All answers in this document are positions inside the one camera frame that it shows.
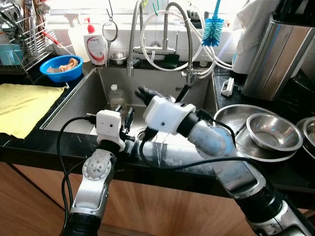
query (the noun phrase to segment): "yellow cloth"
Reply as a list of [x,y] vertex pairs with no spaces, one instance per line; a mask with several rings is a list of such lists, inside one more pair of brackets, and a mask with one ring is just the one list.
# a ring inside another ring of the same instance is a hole
[[35,85],[0,85],[0,133],[24,139],[63,90]]

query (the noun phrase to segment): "cabinet door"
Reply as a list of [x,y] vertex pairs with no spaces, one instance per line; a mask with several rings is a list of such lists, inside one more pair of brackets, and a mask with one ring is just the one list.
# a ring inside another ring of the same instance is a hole
[[0,163],[0,235],[57,236],[63,210],[6,163]]
[[[59,205],[62,172],[16,167]],[[75,195],[82,176],[70,176]],[[113,180],[103,223],[157,236],[253,236],[232,199]]]

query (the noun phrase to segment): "faucet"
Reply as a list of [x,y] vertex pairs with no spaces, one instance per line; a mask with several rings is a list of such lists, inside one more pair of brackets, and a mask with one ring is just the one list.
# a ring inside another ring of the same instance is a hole
[[132,17],[132,25],[131,25],[131,32],[130,32],[130,42],[129,42],[129,57],[127,60],[127,76],[133,76],[133,62],[132,62],[132,54],[133,54],[133,43],[134,43],[134,34],[136,31],[136,24],[138,18],[138,11],[140,9],[140,31],[142,30],[143,26],[143,2],[142,0],[138,0],[136,6],[133,11]]
[[[191,28],[189,25],[189,19],[187,16],[187,13],[181,8],[181,6],[175,2],[170,2],[165,10],[169,10],[170,7],[175,6],[183,16],[186,30],[187,30],[187,36],[188,36],[188,66],[186,69],[186,72],[182,71],[182,77],[186,78],[186,82],[188,84],[193,84],[196,79],[198,78],[198,73],[193,71],[192,67],[192,36],[191,36]],[[135,34],[135,27],[136,27],[136,21],[138,17],[138,10],[140,8],[140,30],[142,30],[143,26],[143,3],[142,0],[138,0],[136,3],[136,6],[134,8],[133,12],[133,18],[132,18],[132,26],[131,26],[131,34],[130,34],[130,43],[129,43],[129,57],[127,60],[127,76],[132,77],[133,76],[133,64],[132,64],[132,54],[133,52],[142,53],[142,50],[140,47],[133,47],[134,42],[134,34]],[[146,50],[148,52],[155,51],[156,55],[167,55],[167,54],[174,54],[176,53],[175,49],[168,48],[168,38],[167,38],[167,24],[168,24],[168,14],[165,14],[164,16],[164,29],[163,29],[163,46],[162,47],[146,47]]]

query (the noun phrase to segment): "red pump cap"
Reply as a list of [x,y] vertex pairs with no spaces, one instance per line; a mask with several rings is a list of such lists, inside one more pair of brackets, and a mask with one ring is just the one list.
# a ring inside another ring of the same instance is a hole
[[90,18],[86,18],[86,20],[89,22],[89,25],[88,25],[88,32],[89,33],[94,33],[95,32],[95,28],[94,26],[91,25],[91,22],[90,22]]

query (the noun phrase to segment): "kitchen sink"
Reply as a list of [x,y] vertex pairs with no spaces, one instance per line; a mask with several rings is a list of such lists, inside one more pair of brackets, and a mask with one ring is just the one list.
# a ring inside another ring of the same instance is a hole
[[[163,95],[172,95],[176,98],[185,85],[185,79],[181,78],[180,72],[134,69],[134,76],[129,78],[126,76],[125,68],[94,68],[42,124],[41,129],[59,131],[64,123],[71,118],[84,116],[86,113],[96,114],[100,110],[109,109],[107,94],[112,84],[117,84],[119,89],[125,91],[127,107],[132,106],[135,109],[129,135],[141,140],[146,127],[142,118],[146,107],[136,97],[134,91],[138,86],[145,85]],[[197,109],[203,108],[214,115],[217,110],[217,103],[213,76],[210,75],[196,82],[184,102],[192,103]],[[96,135],[95,127],[85,120],[78,120],[69,124],[65,132]],[[181,135],[167,135],[162,132],[159,132],[152,141],[184,146],[192,145]]]

